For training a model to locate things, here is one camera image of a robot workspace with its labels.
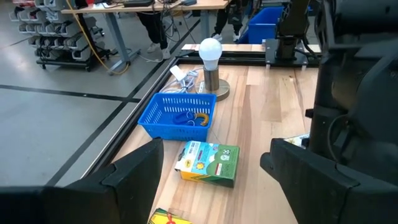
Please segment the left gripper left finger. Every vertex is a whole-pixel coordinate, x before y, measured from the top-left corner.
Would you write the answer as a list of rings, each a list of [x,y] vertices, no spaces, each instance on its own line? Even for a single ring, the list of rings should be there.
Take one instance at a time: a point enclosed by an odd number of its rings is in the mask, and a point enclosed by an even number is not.
[[[72,224],[146,223],[160,182],[164,144],[155,138],[72,184]]]

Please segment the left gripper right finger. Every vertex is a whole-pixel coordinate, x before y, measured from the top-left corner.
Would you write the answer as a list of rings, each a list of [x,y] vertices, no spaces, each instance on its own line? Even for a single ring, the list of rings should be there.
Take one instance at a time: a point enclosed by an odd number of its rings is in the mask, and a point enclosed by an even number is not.
[[[282,187],[299,223],[397,223],[397,186],[272,139],[260,166]]]

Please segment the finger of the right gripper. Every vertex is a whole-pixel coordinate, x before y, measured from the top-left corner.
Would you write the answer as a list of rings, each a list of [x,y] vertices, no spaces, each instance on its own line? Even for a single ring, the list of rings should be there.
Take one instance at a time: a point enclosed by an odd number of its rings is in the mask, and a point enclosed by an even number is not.
[[[322,59],[317,76],[317,86],[312,109],[306,110],[306,117],[311,119],[309,149],[312,152],[327,152],[327,137],[331,122],[335,117],[335,102],[331,94],[333,81],[332,58]]]

